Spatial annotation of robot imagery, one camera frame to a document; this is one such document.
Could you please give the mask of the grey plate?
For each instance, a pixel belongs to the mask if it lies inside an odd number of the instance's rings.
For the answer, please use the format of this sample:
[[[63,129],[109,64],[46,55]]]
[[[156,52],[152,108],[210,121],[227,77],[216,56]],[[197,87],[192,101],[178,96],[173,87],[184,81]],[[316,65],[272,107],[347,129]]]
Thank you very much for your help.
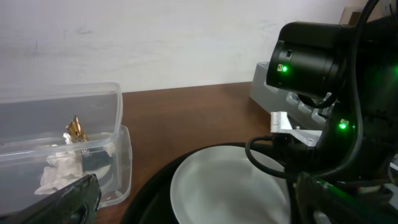
[[[260,171],[239,146],[208,147],[184,159],[170,202],[179,223],[291,222],[286,181]]]

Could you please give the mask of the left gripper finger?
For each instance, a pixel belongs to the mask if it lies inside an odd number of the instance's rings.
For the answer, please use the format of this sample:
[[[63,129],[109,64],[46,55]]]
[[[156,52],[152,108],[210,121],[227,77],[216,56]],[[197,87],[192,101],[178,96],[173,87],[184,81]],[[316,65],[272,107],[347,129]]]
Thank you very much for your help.
[[[1,217],[1,223],[94,223],[100,200],[98,178],[88,174],[19,212]]]

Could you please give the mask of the gold snack wrapper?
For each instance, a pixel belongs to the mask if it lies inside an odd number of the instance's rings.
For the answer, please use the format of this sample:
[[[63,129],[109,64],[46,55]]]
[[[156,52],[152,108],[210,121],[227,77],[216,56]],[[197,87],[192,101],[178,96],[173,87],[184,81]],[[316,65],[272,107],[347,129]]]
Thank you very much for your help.
[[[89,141],[88,136],[80,125],[77,115],[75,115],[70,123],[66,126],[66,129],[73,143]]]

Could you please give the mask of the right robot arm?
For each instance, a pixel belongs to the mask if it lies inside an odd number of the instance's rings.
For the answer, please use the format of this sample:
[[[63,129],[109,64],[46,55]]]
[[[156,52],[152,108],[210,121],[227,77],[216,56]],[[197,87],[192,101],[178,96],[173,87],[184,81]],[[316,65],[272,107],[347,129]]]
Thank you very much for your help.
[[[268,85],[330,109],[314,146],[270,137],[285,171],[260,166],[293,188],[300,223],[315,223],[316,212],[332,223],[397,222],[387,188],[397,183],[397,4],[370,20],[376,4],[368,1],[352,26],[287,24],[272,53]]]

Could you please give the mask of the white tissue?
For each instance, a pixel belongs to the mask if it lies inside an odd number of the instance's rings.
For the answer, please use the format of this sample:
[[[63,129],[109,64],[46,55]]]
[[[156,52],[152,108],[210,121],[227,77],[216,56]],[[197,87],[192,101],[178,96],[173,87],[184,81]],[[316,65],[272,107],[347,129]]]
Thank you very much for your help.
[[[44,167],[40,187],[36,195],[49,195],[74,181],[95,174],[102,179],[111,169],[116,151],[114,143],[76,151],[56,152],[47,156],[48,166]]]

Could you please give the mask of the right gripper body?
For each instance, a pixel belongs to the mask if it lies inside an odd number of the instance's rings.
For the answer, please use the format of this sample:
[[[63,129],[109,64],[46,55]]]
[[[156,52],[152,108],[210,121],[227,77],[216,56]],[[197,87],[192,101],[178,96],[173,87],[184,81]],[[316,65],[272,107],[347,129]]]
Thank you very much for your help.
[[[392,191],[385,187],[350,195],[306,173],[298,176],[295,188],[302,223],[316,223],[315,212],[322,212],[331,223],[397,224],[397,209],[389,203],[392,196]]]

